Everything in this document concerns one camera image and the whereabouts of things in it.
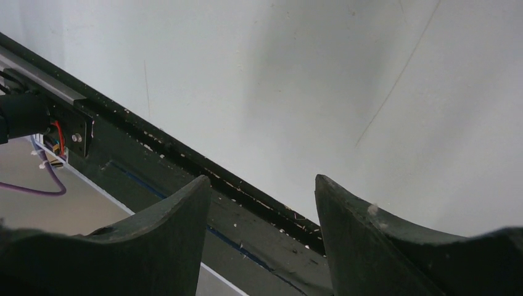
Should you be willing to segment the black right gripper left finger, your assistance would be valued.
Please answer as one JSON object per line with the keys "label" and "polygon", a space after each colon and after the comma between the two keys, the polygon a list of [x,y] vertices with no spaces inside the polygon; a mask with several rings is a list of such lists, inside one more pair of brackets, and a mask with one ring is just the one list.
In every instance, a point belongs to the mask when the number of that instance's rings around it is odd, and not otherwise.
{"label": "black right gripper left finger", "polygon": [[1,228],[2,295],[194,295],[211,185],[206,176],[86,236]]}

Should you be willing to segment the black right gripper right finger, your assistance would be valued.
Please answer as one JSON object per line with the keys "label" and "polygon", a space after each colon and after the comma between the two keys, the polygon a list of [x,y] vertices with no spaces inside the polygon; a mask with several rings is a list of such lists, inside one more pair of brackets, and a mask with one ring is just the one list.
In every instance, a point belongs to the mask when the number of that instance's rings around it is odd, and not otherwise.
{"label": "black right gripper right finger", "polygon": [[522,228],[473,237],[395,216],[318,175],[315,199],[336,295],[521,295]]}

